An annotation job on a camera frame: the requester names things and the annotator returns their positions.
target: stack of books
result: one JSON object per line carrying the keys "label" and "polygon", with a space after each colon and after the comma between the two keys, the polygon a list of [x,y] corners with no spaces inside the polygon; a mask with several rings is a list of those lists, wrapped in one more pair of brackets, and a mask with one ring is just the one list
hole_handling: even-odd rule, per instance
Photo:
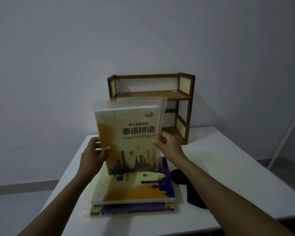
{"label": "stack of books", "polygon": [[167,161],[152,144],[160,138],[166,101],[128,98],[93,107],[101,145],[110,146],[110,155],[91,200],[91,215],[174,211]]}
{"label": "stack of books", "polygon": [[157,172],[109,175],[103,169],[91,203],[91,215],[174,212],[175,192],[167,160]]}

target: wooden desk organizer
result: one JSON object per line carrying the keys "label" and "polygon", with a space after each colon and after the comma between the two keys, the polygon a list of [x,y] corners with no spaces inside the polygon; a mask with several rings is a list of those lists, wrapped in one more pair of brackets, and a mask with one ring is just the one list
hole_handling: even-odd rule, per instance
{"label": "wooden desk organizer", "polygon": [[[142,92],[118,92],[117,79],[153,79],[153,78],[178,78],[176,90],[142,91]],[[195,75],[177,73],[162,75],[112,75],[107,78],[110,98],[127,97],[165,97],[167,101],[176,101],[175,109],[167,109],[165,113],[175,113],[175,126],[163,127],[162,130],[176,136],[182,145],[188,144],[191,108]],[[187,120],[179,114],[179,101],[188,101]]]}

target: book cover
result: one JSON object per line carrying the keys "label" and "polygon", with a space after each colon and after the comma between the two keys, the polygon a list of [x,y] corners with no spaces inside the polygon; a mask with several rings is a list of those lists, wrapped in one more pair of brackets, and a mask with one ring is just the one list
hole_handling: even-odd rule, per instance
{"label": "book cover", "polygon": [[157,105],[106,109],[95,112],[95,118],[102,147],[111,147],[110,175],[158,169],[161,154],[151,143],[158,135]]}
{"label": "book cover", "polygon": [[167,160],[157,172],[131,172],[108,175],[102,170],[91,204],[132,204],[175,201]]}
{"label": "book cover", "polygon": [[117,215],[148,212],[174,212],[173,202],[92,206],[90,215]]}

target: shelf board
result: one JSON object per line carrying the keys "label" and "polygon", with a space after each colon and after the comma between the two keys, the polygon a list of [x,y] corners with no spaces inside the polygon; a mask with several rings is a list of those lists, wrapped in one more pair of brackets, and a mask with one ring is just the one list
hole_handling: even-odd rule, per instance
{"label": "shelf board", "polygon": [[181,145],[186,144],[185,140],[182,138],[182,136],[180,135],[180,133],[178,132],[178,130],[175,127],[162,127],[162,131],[168,132],[169,134],[175,136],[179,140]]}
{"label": "shelf board", "polygon": [[143,91],[143,92],[121,92],[117,93],[116,98],[128,97],[163,97],[167,101],[189,100],[191,97],[180,90],[161,90],[161,91]]}

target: white desk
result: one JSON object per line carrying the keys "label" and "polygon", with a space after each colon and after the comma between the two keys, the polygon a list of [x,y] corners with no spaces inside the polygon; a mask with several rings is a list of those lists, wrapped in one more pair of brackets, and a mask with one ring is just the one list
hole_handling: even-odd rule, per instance
{"label": "white desk", "polygon": [[[82,143],[44,208],[75,176],[81,153],[89,140]],[[262,167],[214,127],[190,129],[185,154],[212,177],[242,195],[274,218],[295,216],[295,191]],[[169,170],[175,167],[169,163]],[[123,215],[90,218],[90,199],[98,181],[95,176],[79,198],[63,235],[166,235],[219,228],[209,210],[187,202],[185,185],[174,184],[176,213]]]}

